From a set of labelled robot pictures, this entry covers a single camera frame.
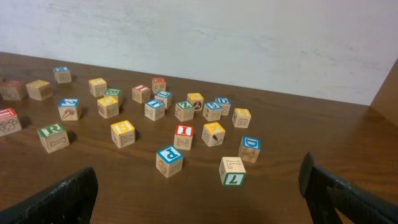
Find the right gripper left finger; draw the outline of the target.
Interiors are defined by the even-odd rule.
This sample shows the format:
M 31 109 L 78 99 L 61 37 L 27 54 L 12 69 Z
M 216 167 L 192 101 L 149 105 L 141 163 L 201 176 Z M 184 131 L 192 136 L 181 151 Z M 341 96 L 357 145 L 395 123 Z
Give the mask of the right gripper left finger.
M 92 167 L 1 211 L 1 223 L 89 223 L 98 194 Z

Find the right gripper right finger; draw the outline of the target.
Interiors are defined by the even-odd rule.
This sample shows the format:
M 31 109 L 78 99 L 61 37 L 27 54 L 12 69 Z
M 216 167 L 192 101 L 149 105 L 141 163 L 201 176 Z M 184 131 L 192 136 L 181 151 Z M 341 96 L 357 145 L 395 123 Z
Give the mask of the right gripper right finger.
M 315 165 L 310 152 L 298 183 L 314 223 L 341 223 L 341 212 L 353 223 L 397 224 L 397 206 Z

